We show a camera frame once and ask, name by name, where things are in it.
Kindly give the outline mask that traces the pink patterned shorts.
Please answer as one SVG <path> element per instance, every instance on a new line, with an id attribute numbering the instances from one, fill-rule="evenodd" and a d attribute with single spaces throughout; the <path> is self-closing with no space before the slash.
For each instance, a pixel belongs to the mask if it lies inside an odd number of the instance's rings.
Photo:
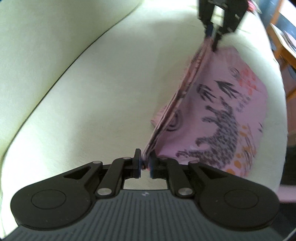
<path id="1" fill-rule="evenodd" d="M 267 90 L 234 47 L 212 50 L 206 38 L 169 103 L 152 119 L 142 154 L 198 162 L 246 177 L 263 136 Z"/>

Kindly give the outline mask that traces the wooden side table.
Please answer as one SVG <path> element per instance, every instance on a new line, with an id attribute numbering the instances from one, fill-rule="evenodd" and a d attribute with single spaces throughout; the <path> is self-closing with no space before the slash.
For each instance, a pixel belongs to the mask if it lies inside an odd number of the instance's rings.
<path id="1" fill-rule="evenodd" d="M 276 26 L 283 3 L 283 0 L 278 1 L 277 6 L 275 8 L 275 12 L 270 20 L 269 25 L 266 28 L 266 32 L 268 36 L 271 38 L 273 44 L 275 45 L 275 50 L 273 52 L 275 59 L 282 59 L 280 69 L 283 70 L 288 65 L 292 66 L 292 68 L 295 69 L 295 51 L 293 51 L 291 45 L 288 44 L 287 35 L 285 35 L 284 32 L 282 32 Z"/>

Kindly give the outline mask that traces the green sofa cover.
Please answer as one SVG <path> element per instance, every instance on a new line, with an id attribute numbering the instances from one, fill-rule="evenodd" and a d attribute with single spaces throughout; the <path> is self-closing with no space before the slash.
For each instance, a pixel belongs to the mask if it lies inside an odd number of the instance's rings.
<path id="1" fill-rule="evenodd" d="M 1 237 L 21 188 L 143 149 L 203 37 L 195 1 L 1 1 Z"/>

